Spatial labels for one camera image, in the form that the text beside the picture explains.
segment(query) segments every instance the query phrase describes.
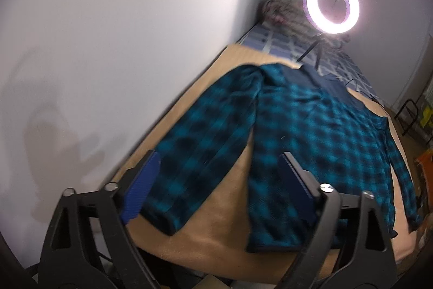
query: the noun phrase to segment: plaid shirt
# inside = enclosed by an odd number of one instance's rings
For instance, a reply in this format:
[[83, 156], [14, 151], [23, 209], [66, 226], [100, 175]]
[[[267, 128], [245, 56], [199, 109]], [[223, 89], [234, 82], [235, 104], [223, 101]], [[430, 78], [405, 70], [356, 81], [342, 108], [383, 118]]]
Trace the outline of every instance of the plaid shirt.
[[392, 165], [406, 217], [416, 229], [414, 187], [388, 119], [362, 107], [326, 89], [291, 82], [282, 64], [237, 67], [210, 86], [156, 146], [161, 170], [141, 213], [162, 232], [174, 234], [231, 169], [253, 129], [248, 251], [297, 249], [308, 234], [277, 172], [277, 158], [286, 151], [339, 192], [373, 192], [390, 233]]

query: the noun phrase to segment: blue patterned bedsheet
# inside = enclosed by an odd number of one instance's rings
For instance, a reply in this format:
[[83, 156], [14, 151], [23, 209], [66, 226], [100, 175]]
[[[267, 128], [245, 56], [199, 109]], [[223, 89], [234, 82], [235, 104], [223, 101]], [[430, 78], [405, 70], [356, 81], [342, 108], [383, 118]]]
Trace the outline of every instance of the blue patterned bedsheet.
[[[257, 24], [247, 32], [239, 40], [239, 43], [260, 52], [293, 61], [296, 61], [310, 46], [309, 43], [300, 42], [296, 36], [285, 36], [268, 30], [260, 24]], [[314, 65], [316, 63], [316, 51], [312, 50], [302, 59], [302, 62]], [[344, 52], [324, 48], [318, 72], [322, 76], [327, 74], [335, 75], [348, 88], [358, 91], [370, 99], [373, 97], [383, 105], [382, 100], [376, 95], [376, 92], [361, 73], [361, 70]]]

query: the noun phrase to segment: bolt head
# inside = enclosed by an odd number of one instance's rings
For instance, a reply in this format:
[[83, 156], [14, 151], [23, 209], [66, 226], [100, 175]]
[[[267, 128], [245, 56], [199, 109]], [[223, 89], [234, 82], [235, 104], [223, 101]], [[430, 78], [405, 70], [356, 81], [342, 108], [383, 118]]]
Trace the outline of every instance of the bolt head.
[[116, 190], [118, 187], [119, 187], [119, 186], [117, 185], [117, 183], [115, 183], [115, 182], [112, 181], [111, 183], [106, 184], [106, 185], [104, 186], [104, 189], [107, 190], [107, 191], [114, 191], [114, 190]]
[[333, 192], [334, 191], [334, 188], [330, 184], [321, 184], [320, 189], [323, 192]]
[[373, 193], [371, 191], [365, 190], [362, 193], [368, 198], [375, 198], [375, 196], [373, 195]]
[[72, 187], [68, 187], [67, 189], [64, 189], [63, 196], [69, 197], [75, 194], [75, 190]]

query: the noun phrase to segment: black metal frame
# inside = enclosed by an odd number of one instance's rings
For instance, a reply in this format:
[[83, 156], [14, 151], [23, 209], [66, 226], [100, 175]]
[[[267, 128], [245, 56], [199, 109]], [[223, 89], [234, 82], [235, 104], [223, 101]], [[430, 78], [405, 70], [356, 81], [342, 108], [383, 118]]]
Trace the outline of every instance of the black metal frame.
[[[281, 168], [284, 163], [288, 168]], [[397, 268], [391, 240], [374, 195], [368, 191], [360, 196], [339, 194], [328, 184], [319, 185], [288, 152], [280, 157], [278, 165], [281, 176], [293, 172], [300, 185], [295, 187], [314, 200], [320, 219], [308, 244], [298, 253], [276, 289], [343, 289], [358, 288], [367, 283], [377, 289], [391, 288], [397, 281]], [[289, 179], [283, 181], [289, 185]], [[309, 219], [308, 207], [297, 202], [294, 205], [302, 219]], [[340, 219], [348, 220], [345, 244], [333, 273], [317, 281]]]
[[[83, 289], [160, 289], [120, 218], [126, 193], [153, 154], [149, 151], [119, 183], [111, 182], [99, 191], [83, 194], [65, 190], [42, 248], [38, 271], [42, 288], [57, 289], [72, 283]], [[99, 218], [118, 278], [104, 271], [90, 226], [91, 217]]]
[[317, 34], [315, 36], [317, 39], [307, 48], [307, 50], [304, 52], [302, 56], [300, 56], [296, 61], [300, 62], [304, 57], [317, 46], [317, 59], [316, 64], [314, 65], [314, 68], [317, 70], [319, 68], [320, 59], [322, 58], [323, 54], [323, 48], [322, 48], [322, 39], [323, 39], [323, 33]]
[[[416, 113], [412, 112], [409, 108], [408, 108], [408, 103], [411, 102], [415, 109], [416, 109]], [[407, 112], [409, 113], [409, 115], [412, 118], [412, 121], [407, 124], [406, 128], [404, 128], [403, 124], [406, 124], [406, 122], [404, 122], [402, 119], [398, 118], [400, 116], [400, 114], [403, 112], [403, 110], [406, 108]], [[416, 103], [414, 102], [413, 99], [407, 99], [403, 105], [401, 106], [400, 110], [397, 112], [397, 114], [394, 116], [395, 120], [398, 120], [401, 124], [401, 126], [404, 128], [403, 133], [401, 134], [402, 136], [405, 136], [408, 131], [412, 128], [412, 126], [416, 123], [416, 121], [418, 120], [419, 117], [419, 109], [418, 106], [416, 105]]]

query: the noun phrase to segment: tan bedspread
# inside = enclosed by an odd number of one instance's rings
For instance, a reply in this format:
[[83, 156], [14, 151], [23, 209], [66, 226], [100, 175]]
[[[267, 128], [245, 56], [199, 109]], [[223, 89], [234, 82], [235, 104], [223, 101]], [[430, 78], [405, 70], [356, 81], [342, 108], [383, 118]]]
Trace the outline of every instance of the tan bedspread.
[[[297, 63], [257, 52], [250, 48], [233, 44], [219, 56], [214, 64], [187, 90], [173, 108], [164, 116], [131, 157], [116, 173], [118, 180], [125, 170], [133, 167], [147, 150], [154, 148], [165, 133], [188, 110], [194, 101], [211, 84], [231, 69], [245, 64], [283, 63], [298, 68]], [[384, 109], [352, 90], [349, 92], [372, 112], [387, 116]], [[401, 154], [406, 161], [401, 143], [390, 120], [390, 129]], [[132, 239], [143, 250], [184, 267], [250, 282], [277, 283], [293, 262], [296, 253], [249, 254], [244, 249], [248, 240], [249, 226], [247, 215], [247, 178], [252, 154], [251, 139], [242, 155], [215, 188], [212, 194], [194, 213], [185, 226], [173, 236], [167, 236], [142, 216], [128, 224]], [[396, 218], [394, 229], [398, 236], [392, 240], [396, 260], [410, 254], [415, 246], [415, 232], [408, 233], [408, 223], [404, 214], [403, 201], [395, 173], [394, 204]], [[338, 250], [332, 250], [321, 275], [327, 275], [333, 268]]]

